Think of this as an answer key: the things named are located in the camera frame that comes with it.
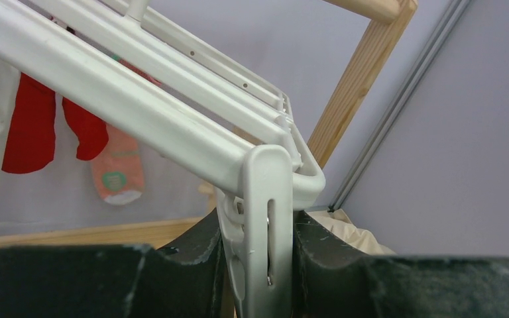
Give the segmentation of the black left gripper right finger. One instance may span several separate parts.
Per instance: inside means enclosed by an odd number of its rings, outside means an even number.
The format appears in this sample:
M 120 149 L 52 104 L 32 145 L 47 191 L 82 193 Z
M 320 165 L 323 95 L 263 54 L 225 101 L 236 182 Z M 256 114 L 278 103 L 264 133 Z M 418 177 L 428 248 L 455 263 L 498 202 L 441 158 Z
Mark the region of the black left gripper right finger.
M 509 258 L 365 254 L 294 214 L 295 317 L 509 317 Z

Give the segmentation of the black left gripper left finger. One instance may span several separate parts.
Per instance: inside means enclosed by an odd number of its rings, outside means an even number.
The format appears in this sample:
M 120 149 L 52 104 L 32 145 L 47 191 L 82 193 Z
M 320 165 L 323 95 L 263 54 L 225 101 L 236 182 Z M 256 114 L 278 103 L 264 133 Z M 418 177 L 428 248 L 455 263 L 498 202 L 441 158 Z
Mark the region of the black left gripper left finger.
M 165 246 L 0 248 L 0 317 L 218 317 L 225 257 L 216 212 Z

